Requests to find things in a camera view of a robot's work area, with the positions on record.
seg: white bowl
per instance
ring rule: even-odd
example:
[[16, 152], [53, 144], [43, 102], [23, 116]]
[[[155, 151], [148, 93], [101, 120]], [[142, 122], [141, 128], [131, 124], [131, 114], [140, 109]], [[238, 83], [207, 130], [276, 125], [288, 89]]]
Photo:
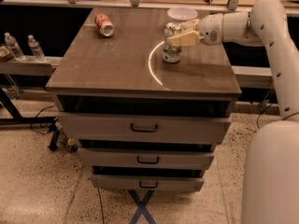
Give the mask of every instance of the white bowl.
[[167, 11], [169, 18], [175, 21], [188, 21], [197, 18], [197, 11], [187, 7], [174, 7]]

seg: plastic bottle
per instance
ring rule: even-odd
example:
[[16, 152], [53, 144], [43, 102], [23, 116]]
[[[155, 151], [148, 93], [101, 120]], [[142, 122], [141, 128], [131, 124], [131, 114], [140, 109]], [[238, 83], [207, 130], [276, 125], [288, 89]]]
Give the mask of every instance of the plastic bottle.
[[16, 60], [25, 60], [24, 54], [22, 53], [15, 37], [13, 37], [10, 33], [5, 33], [5, 41], [7, 43], [8, 49]]
[[32, 35], [28, 35], [28, 46], [38, 62], [44, 63], [46, 61], [46, 57], [39, 42]]

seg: can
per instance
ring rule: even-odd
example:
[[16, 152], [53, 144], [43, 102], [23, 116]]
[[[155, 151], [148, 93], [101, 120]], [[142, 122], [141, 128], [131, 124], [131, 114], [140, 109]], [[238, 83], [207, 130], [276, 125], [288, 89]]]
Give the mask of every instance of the can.
[[[165, 37], [169, 37], [172, 35], [180, 34], [182, 30], [182, 26], [178, 22], [169, 22], [164, 29]], [[180, 58], [179, 54], [181, 53], [181, 46], [170, 46], [167, 43], [167, 39], [164, 41], [164, 52], [163, 52], [163, 60], [168, 63], [178, 63]]]
[[114, 34], [114, 25], [112, 21], [104, 13], [98, 13], [94, 17], [94, 23], [102, 36], [110, 37]]

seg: red can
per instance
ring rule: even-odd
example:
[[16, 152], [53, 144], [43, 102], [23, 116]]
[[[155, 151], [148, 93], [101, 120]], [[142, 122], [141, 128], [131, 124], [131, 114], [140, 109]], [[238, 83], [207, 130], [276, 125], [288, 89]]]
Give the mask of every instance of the red can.
[[101, 35], [106, 37], [113, 36], [114, 25], [108, 16], [103, 13], [98, 13], [94, 17], [94, 23], [96, 24]]

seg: tile floor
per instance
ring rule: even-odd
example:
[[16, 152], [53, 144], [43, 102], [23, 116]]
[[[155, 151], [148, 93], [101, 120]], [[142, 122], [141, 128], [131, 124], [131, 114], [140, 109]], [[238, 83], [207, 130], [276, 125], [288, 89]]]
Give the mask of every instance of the tile floor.
[[[39, 91], [26, 91], [13, 103], [24, 117], [53, 105], [49, 95]], [[56, 112], [54, 107], [42, 115]], [[1, 108], [0, 118], [7, 117]], [[249, 140], [258, 130], [258, 117], [257, 104], [237, 103], [229, 132], [216, 147], [216, 158], [199, 192], [136, 191], [135, 199], [128, 190], [95, 189], [78, 153], [63, 146], [55, 152], [48, 149], [52, 133], [0, 126], [0, 224], [239, 224], [244, 160]], [[273, 105], [260, 116], [259, 125], [277, 119], [278, 108]], [[139, 207], [135, 203], [142, 201]]]

